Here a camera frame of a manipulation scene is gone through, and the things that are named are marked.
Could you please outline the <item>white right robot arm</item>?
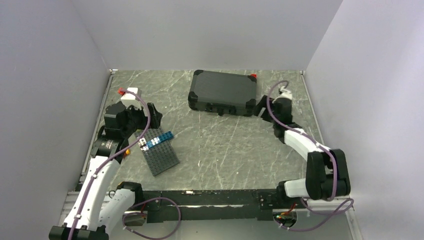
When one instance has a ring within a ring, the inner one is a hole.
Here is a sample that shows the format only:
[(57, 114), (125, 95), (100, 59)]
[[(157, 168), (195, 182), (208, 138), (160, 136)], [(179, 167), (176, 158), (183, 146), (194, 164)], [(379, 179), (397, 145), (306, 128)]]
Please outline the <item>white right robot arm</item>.
[(293, 121), (291, 98), (264, 95), (256, 105), (254, 115), (272, 123), (275, 137), (306, 162), (305, 177), (278, 184), (275, 199), (280, 207), (288, 208), (296, 198), (330, 200), (350, 194), (345, 153), (317, 142)]

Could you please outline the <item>black poker set case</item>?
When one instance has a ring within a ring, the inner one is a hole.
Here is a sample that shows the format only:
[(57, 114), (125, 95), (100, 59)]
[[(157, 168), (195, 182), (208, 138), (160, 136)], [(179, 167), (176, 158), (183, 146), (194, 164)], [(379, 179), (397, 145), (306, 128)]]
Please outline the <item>black poker set case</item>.
[(188, 106), (194, 111), (250, 117), (257, 96), (257, 76), (197, 69), (193, 72)]

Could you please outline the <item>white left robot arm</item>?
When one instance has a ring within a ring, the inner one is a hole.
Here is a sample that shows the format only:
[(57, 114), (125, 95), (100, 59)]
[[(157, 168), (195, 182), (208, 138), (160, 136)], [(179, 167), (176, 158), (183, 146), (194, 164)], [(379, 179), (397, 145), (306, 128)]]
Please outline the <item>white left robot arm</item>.
[(86, 178), (72, 209), (60, 226), (52, 226), (50, 240), (108, 240), (119, 217), (129, 208), (139, 209), (144, 203), (141, 184), (124, 182), (111, 201), (103, 207), (112, 178), (127, 156), (129, 138), (136, 131), (145, 133), (161, 126), (163, 114), (152, 102), (120, 100), (104, 113), (91, 152)]

